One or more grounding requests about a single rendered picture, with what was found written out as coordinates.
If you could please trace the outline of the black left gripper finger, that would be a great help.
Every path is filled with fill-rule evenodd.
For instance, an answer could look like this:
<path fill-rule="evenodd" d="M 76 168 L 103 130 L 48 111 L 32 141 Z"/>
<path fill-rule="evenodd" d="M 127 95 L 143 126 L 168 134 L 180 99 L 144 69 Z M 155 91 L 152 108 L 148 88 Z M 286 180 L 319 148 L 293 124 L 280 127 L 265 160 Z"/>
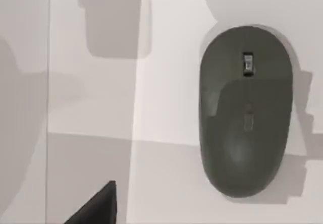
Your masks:
<path fill-rule="evenodd" d="M 64 224 L 117 224 L 117 183 L 109 181 Z"/>

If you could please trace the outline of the dark grey computer mouse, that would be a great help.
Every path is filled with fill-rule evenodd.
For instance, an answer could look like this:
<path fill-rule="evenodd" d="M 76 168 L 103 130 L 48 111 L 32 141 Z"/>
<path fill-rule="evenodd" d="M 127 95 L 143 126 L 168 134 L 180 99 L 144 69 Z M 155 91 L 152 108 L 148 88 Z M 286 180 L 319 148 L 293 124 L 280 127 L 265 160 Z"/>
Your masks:
<path fill-rule="evenodd" d="M 204 171 L 222 194 L 263 191 L 285 153 L 293 68 L 284 44 L 256 26 L 220 33 L 199 71 L 199 141 Z"/>

